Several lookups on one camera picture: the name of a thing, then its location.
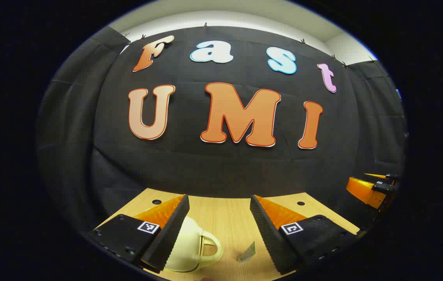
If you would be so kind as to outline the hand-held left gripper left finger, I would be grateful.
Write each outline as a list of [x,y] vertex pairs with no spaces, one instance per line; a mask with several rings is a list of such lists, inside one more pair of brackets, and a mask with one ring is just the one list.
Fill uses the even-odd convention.
[[89,237],[118,259],[159,273],[189,210],[189,196],[183,194],[135,216],[118,214],[90,231]]

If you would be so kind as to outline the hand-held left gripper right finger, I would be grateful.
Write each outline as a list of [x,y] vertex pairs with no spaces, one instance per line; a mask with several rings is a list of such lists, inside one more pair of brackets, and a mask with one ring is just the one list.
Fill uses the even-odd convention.
[[280,274],[312,270],[360,238],[326,215],[306,217],[255,194],[250,210]]

